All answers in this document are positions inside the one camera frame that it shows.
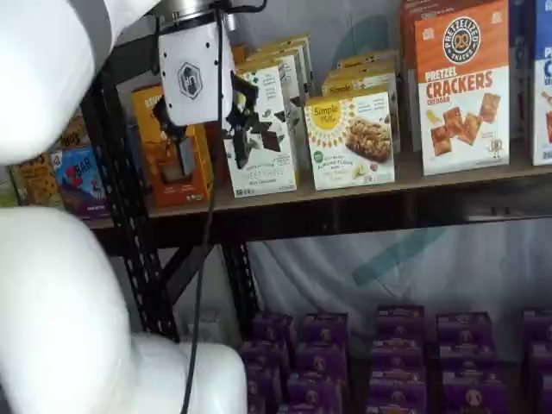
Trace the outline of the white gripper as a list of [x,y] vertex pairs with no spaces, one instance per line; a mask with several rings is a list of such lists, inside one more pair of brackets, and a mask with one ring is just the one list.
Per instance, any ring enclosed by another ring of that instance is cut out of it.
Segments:
[[173,146],[181,178],[191,178],[195,159],[187,125],[213,122],[226,116],[224,140],[234,146],[242,169],[251,147],[247,132],[258,121],[259,88],[234,74],[227,28],[216,21],[177,29],[159,37],[160,75],[164,97],[153,107],[166,149]]

